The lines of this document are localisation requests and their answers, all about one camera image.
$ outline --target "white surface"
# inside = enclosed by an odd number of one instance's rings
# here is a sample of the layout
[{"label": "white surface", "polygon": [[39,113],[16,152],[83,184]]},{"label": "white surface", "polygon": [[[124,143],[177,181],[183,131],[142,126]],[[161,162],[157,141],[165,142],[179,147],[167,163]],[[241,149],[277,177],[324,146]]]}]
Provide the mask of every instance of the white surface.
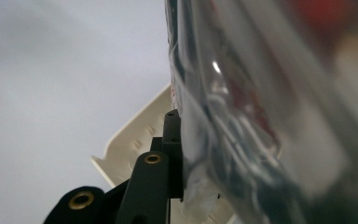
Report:
[{"label": "white surface", "polygon": [[0,224],[42,223],[170,79],[163,1],[0,1]]}]

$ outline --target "screw hole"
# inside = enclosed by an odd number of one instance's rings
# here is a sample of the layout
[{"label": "screw hole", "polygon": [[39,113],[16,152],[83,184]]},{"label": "screw hole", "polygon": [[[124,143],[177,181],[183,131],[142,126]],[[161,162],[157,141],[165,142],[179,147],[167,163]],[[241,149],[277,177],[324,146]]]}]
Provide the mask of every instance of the screw hole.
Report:
[{"label": "screw hole", "polygon": [[148,155],[145,157],[145,162],[149,164],[159,163],[161,161],[161,157],[156,154]]},{"label": "screw hole", "polygon": [[71,201],[69,201],[69,208],[72,210],[83,209],[94,201],[94,195],[90,191],[78,192]]}]

